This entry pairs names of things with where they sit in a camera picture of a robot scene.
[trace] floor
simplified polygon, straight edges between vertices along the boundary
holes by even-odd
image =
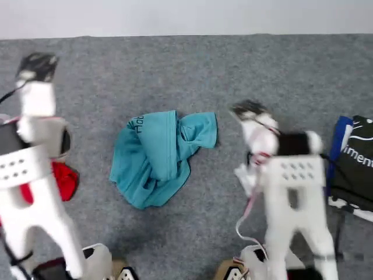
[[[0,92],[13,88],[20,58],[31,51],[61,57],[56,77],[58,115],[71,124],[68,163],[81,173],[65,203],[83,246],[106,244],[140,279],[212,279],[219,263],[247,245],[235,234],[246,199],[233,174],[244,158],[241,129],[227,107],[256,99],[282,130],[314,130],[329,147],[338,116],[373,116],[373,36],[180,36],[0,41]],[[114,141],[131,118],[176,109],[215,111],[219,143],[190,159],[191,176],[163,207],[140,211],[109,182]],[[0,113],[19,114],[18,99]],[[331,231],[337,212],[328,208]],[[263,240],[262,200],[244,232]],[[38,231],[36,254],[59,256]],[[293,249],[307,247],[295,238]],[[373,257],[373,225],[348,215],[342,249]],[[0,254],[2,279],[10,279]],[[371,279],[373,262],[339,265],[341,280]]]

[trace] teal cloth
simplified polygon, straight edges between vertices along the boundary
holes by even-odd
[[[164,205],[191,173],[187,158],[216,143],[215,113],[178,119],[176,111],[133,118],[114,146],[110,180],[134,207]]]

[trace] white wall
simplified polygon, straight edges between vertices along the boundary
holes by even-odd
[[[373,33],[372,0],[0,0],[0,39]]]

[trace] white cable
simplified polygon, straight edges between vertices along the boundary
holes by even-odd
[[[266,260],[268,260],[268,256],[267,256],[267,252],[266,250],[264,249],[263,245],[255,238],[253,237],[249,237],[249,236],[243,236],[241,233],[240,233],[240,226],[242,225],[242,223],[244,222],[244,220],[247,219],[247,217],[249,217],[249,214],[251,212],[251,209],[252,209],[252,206],[254,205],[254,202],[256,200],[258,196],[258,193],[256,192],[256,189],[254,188],[254,191],[253,191],[253,194],[249,200],[249,203],[246,207],[246,210],[245,210],[245,213],[243,214],[242,217],[240,217],[237,221],[237,223],[235,224],[235,231],[237,232],[238,236],[242,239],[242,240],[245,240],[245,241],[251,241],[251,242],[254,242],[255,244],[257,244],[261,250],[263,251],[263,254],[264,254],[264,257],[266,258]]]

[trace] red cloth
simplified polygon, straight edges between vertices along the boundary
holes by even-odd
[[[69,166],[61,162],[52,162],[54,177],[57,181],[62,201],[69,201],[74,195],[79,184],[79,176]],[[28,203],[34,202],[29,184],[20,186],[23,198]]]

